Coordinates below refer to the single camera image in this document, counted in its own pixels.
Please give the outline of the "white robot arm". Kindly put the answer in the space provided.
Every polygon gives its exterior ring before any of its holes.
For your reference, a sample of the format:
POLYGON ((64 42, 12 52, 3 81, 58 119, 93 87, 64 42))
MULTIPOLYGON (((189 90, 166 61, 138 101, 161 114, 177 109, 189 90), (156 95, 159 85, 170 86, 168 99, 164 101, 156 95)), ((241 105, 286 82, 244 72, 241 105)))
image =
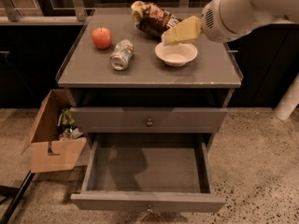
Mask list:
POLYGON ((186 19, 164 32, 165 44, 200 35, 235 50, 244 75, 231 106, 272 106, 286 119, 298 105, 299 0, 212 0, 200 24, 186 19))

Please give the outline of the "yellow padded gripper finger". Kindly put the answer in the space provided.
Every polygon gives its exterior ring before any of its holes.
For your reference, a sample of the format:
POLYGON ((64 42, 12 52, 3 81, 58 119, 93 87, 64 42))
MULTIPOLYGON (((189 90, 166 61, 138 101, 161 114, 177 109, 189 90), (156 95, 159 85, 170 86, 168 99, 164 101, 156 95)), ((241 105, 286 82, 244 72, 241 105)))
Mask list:
POLYGON ((191 16, 165 31, 161 39, 165 46, 176 45, 193 42, 201 33, 202 21, 196 16, 191 16))

